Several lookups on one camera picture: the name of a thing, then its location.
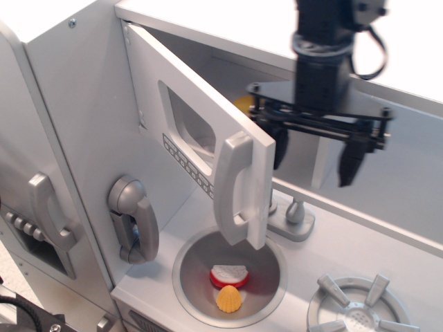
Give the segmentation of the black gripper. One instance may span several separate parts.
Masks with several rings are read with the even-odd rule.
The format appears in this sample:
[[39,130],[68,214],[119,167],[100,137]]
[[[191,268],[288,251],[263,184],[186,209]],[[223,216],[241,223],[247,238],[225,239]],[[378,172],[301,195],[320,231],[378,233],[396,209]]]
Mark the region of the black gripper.
[[355,89],[349,64],[296,64],[292,81],[253,82],[247,91],[264,108],[252,119],[275,142],[273,169],[281,165],[290,130],[345,143],[338,165],[339,187],[350,186],[367,151],[384,149],[393,112]]

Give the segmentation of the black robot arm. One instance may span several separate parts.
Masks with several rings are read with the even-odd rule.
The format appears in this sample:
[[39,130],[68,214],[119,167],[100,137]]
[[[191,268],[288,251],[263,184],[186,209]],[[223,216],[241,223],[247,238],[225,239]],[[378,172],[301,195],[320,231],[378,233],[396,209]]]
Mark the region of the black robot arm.
[[248,86],[253,104],[246,114],[277,143],[274,167],[279,168],[290,130],[344,143],[338,164],[339,186],[352,184],[366,154],[383,149],[389,107],[365,100],[352,88],[351,77],[372,80],[354,68],[357,33],[368,32],[387,60],[386,47],[372,22],[386,14],[384,1],[297,1],[297,29],[292,48],[297,55],[290,82],[256,82]]

